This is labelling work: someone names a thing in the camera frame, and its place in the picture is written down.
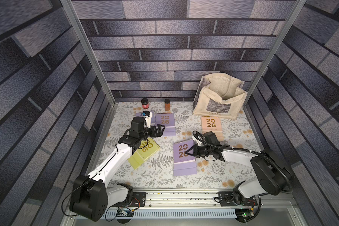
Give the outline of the green 2026 desk calendar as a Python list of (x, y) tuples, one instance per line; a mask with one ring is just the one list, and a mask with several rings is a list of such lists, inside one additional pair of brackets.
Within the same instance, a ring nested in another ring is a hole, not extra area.
[(141, 142), (140, 147), (128, 159), (128, 162), (136, 170), (159, 150), (160, 146), (152, 138), (148, 138)]

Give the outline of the peach 2026 desk calendar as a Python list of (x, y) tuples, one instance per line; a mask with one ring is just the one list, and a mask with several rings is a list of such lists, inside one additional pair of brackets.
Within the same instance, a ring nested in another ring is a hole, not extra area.
[(202, 134), (206, 132), (213, 132), (219, 141), (225, 140), (220, 118), (202, 116), (201, 123), (202, 123)]

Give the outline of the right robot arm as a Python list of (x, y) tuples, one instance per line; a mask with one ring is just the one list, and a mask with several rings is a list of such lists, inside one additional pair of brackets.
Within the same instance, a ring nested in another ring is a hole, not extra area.
[(244, 205), (248, 199), (255, 196), (293, 192), (293, 170), (271, 149), (256, 152), (222, 145), (213, 132), (201, 134), (193, 131), (193, 140), (196, 144), (186, 153), (195, 158), (212, 156), (215, 160), (242, 164), (254, 170), (255, 178), (243, 181), (233, 188), (230, 201), (237, 205)]

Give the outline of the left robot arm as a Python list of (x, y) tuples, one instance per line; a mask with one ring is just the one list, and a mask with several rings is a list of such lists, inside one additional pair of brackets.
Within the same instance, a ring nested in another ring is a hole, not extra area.
[(131, 127), (119, 139), (113, 152), (92, 172), (76, 178), (73, 191), (69, 194), (69, 210), (74, 216), (81, 215), (96, 222), (109, 207), (132, 200), (131, 186), (118, 184), (109, 188), (108, 184), (123, 163), (139, 149), (142, 141), (163, 135), (165, 126), (151, 125), (152, 116), (152, 112), (144, 111), (140, 116), (134, 117)]

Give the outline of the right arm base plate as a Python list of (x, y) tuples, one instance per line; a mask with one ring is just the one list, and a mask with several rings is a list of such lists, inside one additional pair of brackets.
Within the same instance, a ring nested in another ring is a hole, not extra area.
[(238, 206), (238, 207), (255, 207), (258, 202), (255, 196), (244, 198), (239, 193), (235, 192), (218, 192), (218, 196), (214, 197), (214, 201), (219, 203), (222, 207)]

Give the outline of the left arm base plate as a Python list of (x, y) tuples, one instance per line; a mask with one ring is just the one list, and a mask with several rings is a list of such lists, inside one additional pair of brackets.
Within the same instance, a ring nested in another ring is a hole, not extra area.
[(140, 208), (146, 205), (146, 192), (134, 192), (131, 200), (125, 200), (123, 202), (114, 204), (112, 207), (133, 207)]

